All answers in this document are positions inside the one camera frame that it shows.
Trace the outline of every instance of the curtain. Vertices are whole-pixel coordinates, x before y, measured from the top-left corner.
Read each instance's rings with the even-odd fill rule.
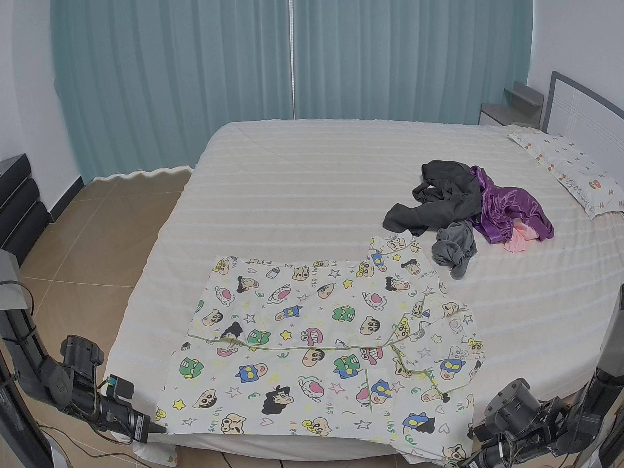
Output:
[[[475,124],[526,82],[533,0],[293,0],[297,118]]]
[[[292,118],[288,0],[52,0],[83,179],[195,165],[231,121]]]

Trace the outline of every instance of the pink cloth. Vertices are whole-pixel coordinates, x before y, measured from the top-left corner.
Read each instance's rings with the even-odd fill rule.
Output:
[[[526,250],[526,242],[537,239],[539,235],[521,219],[514,218],[511,239],[505,242],[504,248],[511,253],[519,254]]]

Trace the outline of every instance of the white headboard panel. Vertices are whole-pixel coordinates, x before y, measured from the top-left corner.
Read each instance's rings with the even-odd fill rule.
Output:
[[[542,130],[569,138],[624,187],[624,111],[557,71]]]

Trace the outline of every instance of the baseboard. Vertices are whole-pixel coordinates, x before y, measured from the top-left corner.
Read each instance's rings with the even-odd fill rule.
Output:
[[[82,177],[79,176],[50,210],[50,222],[56,222],[59,219],[61,213],[65,211],[65,208],[67,208],[68,204],[72,202],[72,199],[76,197],[76,194],[78,194],[83,187],[84,182],[82,182]]]

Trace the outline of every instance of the pile of clothes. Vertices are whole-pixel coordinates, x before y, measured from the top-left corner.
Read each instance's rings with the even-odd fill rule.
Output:
[[[477,253],[473,227],[490,243],[504,243],[512,253],[523,252],[528,240],[543,241],[555,235],[540,203],[529,192],[498,187],[483,168],[439,160],[422,168],[423,183],[412,191],[422,204],[408,208],[396,203],[386,213],[383,227],[397,233],[409,229],[414,236],[438,229],[433,257],[439,265],[451,267],[453,278],[464,276]]]

